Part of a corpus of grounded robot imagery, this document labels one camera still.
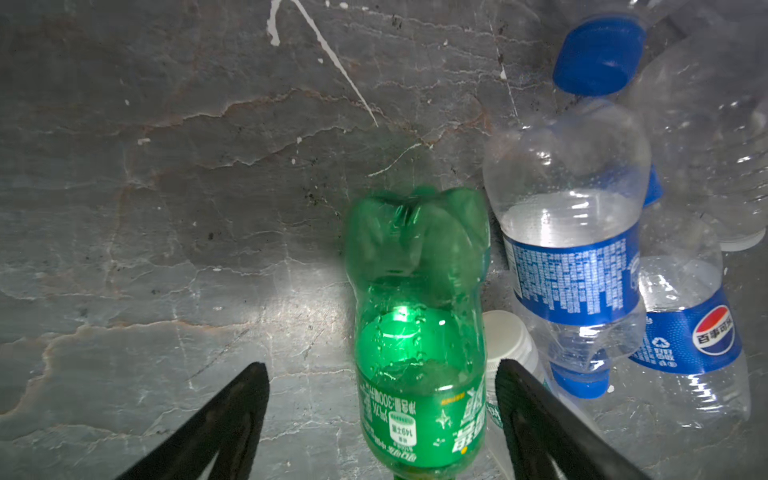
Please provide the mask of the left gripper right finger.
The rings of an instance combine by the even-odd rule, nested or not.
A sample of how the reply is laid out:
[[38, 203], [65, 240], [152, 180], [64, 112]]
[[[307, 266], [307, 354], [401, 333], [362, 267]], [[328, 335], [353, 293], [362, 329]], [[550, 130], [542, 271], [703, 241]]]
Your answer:
[[522, 364], [500, 362], [495, 391], [517, 479], [646, 479]]

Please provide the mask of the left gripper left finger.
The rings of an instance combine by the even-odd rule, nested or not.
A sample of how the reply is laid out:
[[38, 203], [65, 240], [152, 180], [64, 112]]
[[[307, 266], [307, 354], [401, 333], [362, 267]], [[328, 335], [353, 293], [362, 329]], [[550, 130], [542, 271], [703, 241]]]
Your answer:
[[266, 365], [249, 364], [122, 479], [247, 479], [270, 397]]

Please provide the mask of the green Sprite bottle yellow cap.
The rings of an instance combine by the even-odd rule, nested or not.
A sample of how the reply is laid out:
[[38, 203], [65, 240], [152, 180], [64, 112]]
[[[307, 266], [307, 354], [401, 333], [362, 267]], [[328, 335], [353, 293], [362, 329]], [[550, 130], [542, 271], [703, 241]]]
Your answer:
[[479, 452], [490, 263], [483, 194], [458, 187], [359, 200], [345, 232], [363, 437], [397, 479], [453, 479]]

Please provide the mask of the clear bottle blue cap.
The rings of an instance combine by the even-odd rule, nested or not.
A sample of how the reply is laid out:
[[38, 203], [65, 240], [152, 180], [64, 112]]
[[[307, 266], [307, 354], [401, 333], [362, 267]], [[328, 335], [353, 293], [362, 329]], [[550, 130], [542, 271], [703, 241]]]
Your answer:
[[558, 1], [569, 31], [560, 48], [553, 83], [582, 97], [625, 88], [635, 76], [648, 30], [679, 9], [681, 1]]

